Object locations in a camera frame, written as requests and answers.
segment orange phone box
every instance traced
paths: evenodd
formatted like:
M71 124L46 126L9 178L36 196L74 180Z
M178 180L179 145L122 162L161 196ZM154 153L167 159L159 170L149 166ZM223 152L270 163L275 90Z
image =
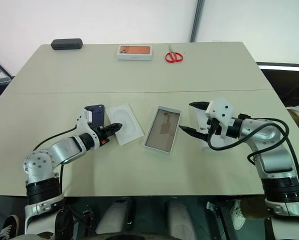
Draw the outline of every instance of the orange phone box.
M152 60L153 49L149 45L120 45L118 60Z

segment white sneaker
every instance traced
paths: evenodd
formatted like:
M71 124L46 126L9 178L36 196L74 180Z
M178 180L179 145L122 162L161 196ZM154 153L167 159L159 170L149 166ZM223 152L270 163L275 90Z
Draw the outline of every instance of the white sneaker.
M230 210L230 215L234 229L240 230L246 221L246 218L243 216L241 210L241 200L235 200L234 206Z

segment white wall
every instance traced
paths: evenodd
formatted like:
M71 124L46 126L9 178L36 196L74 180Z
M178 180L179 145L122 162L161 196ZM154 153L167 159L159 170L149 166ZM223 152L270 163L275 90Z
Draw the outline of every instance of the white wall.
M41 44L189 42L196 0L0 0L0 64L13 76Z
M257 62L299 64L299 0L205 0L196 40L240 41Z

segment black sneaker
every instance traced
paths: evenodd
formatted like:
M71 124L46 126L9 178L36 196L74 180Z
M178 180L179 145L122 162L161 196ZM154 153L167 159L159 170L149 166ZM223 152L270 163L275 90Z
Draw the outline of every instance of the black sneaker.
M6 218L3 228L0 231L0 240L15 238L19 234L20 219L16 215Z

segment tabletop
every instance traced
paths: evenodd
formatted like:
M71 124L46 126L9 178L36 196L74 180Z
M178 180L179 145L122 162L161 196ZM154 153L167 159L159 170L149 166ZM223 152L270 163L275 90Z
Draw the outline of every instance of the tabletop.
M128 103L146 134L157 106L181 110L180 124L194 127L189 103L225 97L235 114L286 121L299 159L299 130L242 43L173 43L184 55L180 63L165 62L168 44L152 46L151 61L117 60L115 44L68 51L40 46L0 96L0 195L25 196L24 157L42 140L71 129L85 106L98 104ZM202 151L200 140L178 130L168 155L143 147L144 140L120 146L113 136L66 165L65 196L263 193L246 144Z
M188 104L225 97L234 114L275 117L290 127L299 161L299 130L273 90L153 93L29 93L0 98L0 195L25 196L24 157L42 140L72 128L85 106L128 103L146 134L158 105L182 111L180 124L193 126ZM50 140L42 148L59 141ZM202 151L199 139L178 129L170 155L143 147L145 136L120 146L115 137L64 168L65 196L262 194L246 144Z
M17 93L147 93L266 90L272 86L241 42L171 43L184 60L168 63L167 43L152 60L117 60L117 44L77 50L42 45L19 71Z

